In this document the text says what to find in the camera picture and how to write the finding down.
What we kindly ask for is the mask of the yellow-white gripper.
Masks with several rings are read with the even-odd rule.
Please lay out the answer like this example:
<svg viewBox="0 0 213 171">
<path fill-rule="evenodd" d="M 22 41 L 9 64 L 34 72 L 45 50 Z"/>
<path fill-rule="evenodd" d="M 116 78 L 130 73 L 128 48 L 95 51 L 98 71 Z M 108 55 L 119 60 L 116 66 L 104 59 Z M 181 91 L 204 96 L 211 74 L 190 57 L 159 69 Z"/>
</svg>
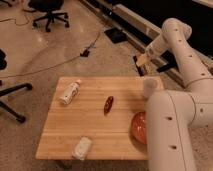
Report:
<svg viewBox="0 0 213 171">
<path fill-rule="evenodd" d="M 144 65 L 148 61 L 148 56 L 146 54 L 141 54 L 138 58 L 137 56 L 133 56 L 133 60 L 135 62 L 139 75 L 140 76 L 146 75 L 145 68 L 142 65 Z"/>
</svg>

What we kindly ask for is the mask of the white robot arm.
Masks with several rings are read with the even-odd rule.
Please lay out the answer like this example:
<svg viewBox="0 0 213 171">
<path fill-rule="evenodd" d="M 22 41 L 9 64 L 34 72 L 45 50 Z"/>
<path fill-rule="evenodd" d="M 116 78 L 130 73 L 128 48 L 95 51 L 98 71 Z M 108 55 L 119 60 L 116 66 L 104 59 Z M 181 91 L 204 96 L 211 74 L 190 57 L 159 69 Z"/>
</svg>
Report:
<svg viewBox="0 0 213 171">
<path fill-rule="evenodd" d="M 187 39 L 188 24 L 168 18 L 161 33 L 138 57 L 141 66 L 170 50 L 185 89 L 154 92 L 146 105 L 149 171 L 197 171 L 188 127 L 213 123 L 213 75 Z"/>
</svg>

